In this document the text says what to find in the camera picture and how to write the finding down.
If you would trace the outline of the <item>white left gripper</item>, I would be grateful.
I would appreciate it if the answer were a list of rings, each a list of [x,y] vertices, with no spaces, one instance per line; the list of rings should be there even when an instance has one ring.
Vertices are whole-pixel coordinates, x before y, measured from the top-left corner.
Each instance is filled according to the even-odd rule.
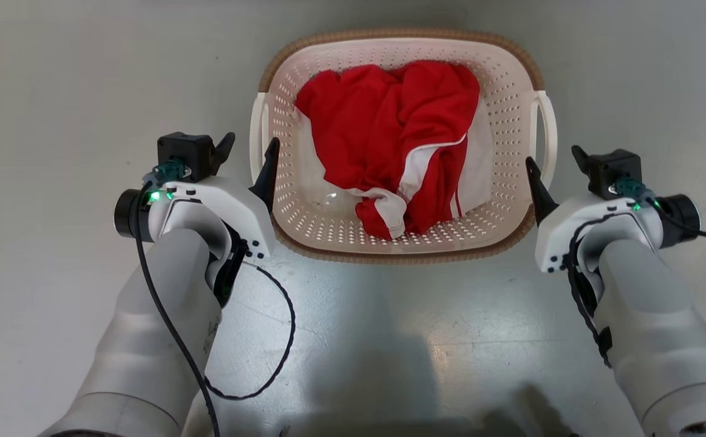
[[[228,132],[209,152],[210,177],[199,183],[171,181],[151,200],[148,235],[153,242],[170,233],[194,232],[203,252],[217,260],[227,257],[234,242],[245,242],[252,255],[271,257],[277,243],[271,216],[277,181],[280,140],[273,137],[264,153],[264,164],[250,188],[230,177],[216,177],[228,160],[236,140]]]

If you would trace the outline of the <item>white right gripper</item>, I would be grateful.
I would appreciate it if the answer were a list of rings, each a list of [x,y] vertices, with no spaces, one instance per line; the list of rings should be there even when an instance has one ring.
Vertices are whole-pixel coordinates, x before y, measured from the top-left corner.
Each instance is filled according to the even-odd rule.
[[[570,152],[580,172],[591,177],[595,159],[577,144]],[[526,158],[525,168],[538,227],[535,260],[541,272],[558,271],[559,262],[572,249],[584,257],[597,257],[616,240],[635,240],[653,251],[660,249],[664,230],[653,207],[636,207],[628,197],[605,201],[594,194],[572,197],[559,205],[541,182],[541,171],[532,157]]]

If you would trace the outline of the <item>cream perforated plastic laundry basket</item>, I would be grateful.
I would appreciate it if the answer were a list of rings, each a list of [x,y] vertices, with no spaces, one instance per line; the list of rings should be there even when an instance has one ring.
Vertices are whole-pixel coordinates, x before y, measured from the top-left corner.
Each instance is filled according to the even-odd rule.
[[[311,136],[300,132],[297,92],[315,74],[375,64],[397,69],[416,60],[468,67],[481,87],[492,128],[488,202],[423,235],[389,241],[364,232],[356,197],[328,185]],[[348,263],[428,265],[492,257],[517,245],[535,226],[526,157],[536,157],[538,121],[545,133],[541,179],[551,184],[558,155],[557,122],[533,57],[496,33],[461,29],[379,28],[321,33],[287,44],[266,67],[253,103],[249,163],[253,178],[273,138],[280,141],[272,219],[283,246],[303,256]]]

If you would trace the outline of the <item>red and white garment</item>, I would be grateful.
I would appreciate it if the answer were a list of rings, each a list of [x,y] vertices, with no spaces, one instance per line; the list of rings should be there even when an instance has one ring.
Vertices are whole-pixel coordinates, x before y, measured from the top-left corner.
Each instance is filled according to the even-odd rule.
[[[466,66],[322,71],[295,108],[324,180],[360,198],[355,213],[369,235],[424,234],[491,199],[492,128]]]

